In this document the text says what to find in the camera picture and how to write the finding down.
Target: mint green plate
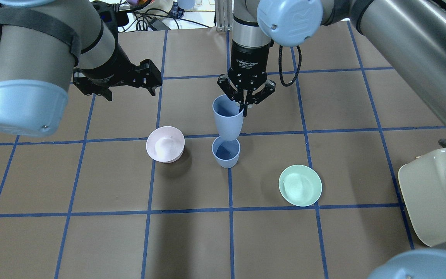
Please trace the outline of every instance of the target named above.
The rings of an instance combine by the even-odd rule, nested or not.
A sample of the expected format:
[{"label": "mint green plate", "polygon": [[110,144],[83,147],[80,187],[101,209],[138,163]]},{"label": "mint green plate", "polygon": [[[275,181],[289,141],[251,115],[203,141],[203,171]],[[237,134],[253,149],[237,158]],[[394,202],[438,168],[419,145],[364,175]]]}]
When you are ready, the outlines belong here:
[{"label": "mint green plate", "polygon": [[322,192],[319,175],[308,166],[293,165],[286,168],[278,180],[281,195],[298,207],[315,203]]}]

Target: blue joint cap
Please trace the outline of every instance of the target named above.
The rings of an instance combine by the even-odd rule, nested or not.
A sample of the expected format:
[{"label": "blue joint cap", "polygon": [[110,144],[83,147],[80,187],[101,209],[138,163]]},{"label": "blue joint cap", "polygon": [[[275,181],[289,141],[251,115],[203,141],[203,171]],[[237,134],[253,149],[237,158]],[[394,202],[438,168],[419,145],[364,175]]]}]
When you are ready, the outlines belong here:
[{"label": "blue joint cap", "polygon": [[63,88],[45,81],[0,81],[0,132],[50,136],[60,125],[68,98]]},{"label": "blue joint cap", "polygon": [[261,0],[257,22],[279,45],[298,46],[321,25],[321,0]]},{"label": "blue joint cap", "polygon": [[55,0],[0,0],[0,3],[9,7],[30,8],[46,5]]}]

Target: blue cup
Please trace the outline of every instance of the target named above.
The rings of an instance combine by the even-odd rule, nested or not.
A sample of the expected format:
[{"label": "blue cup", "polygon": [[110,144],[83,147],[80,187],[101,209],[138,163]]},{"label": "blue cup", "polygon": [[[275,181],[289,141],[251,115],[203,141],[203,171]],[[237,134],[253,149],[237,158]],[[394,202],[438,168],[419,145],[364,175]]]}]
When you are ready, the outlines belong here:
[{"label": "blue cup", "polygon": [[240,156],[240,143],[237,139],[225,141],[221,136],[213,141],[213,156],[223,168],[231,168],[237,164]]},{"label": "blue cup", "polygon": [[239,111],[237,103],[226,95],[217,97],[213,102],[214,122],[218,134],[225,141],[237,139],[244,123],[244,111]]}]

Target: warning label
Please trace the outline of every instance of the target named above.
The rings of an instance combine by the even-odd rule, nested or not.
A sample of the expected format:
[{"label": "warning label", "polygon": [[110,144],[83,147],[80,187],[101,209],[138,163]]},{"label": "warning label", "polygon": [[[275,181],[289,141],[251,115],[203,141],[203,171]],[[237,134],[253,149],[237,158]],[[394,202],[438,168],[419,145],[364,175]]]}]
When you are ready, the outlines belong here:
[{"label": "warning label", "polygon": [[240,59],[237,59],[237,63],[242,69],[252,69],[255,65],[259,64],[258,62],[248,62]]}]

